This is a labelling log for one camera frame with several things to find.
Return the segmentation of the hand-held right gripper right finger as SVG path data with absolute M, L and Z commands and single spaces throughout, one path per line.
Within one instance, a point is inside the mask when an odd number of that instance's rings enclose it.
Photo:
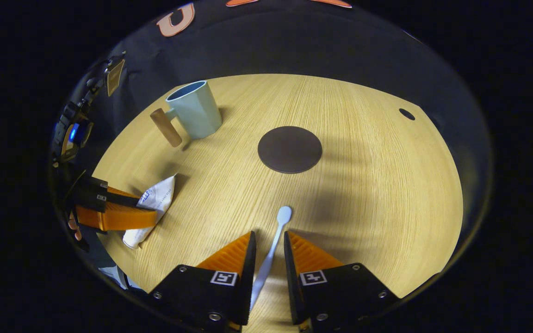
M 361 332 L 400 299 L 362 263 L 336 259 L 297 233 L 284 234 L 292 323 L 301 332 Z

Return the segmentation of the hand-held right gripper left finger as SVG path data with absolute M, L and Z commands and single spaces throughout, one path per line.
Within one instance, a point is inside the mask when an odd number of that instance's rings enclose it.
M 255 259 L 250 231 L 196 266 L 177 265 L 149 293 L 150 304 L 192 332 L 239 332 L 249 321 Z

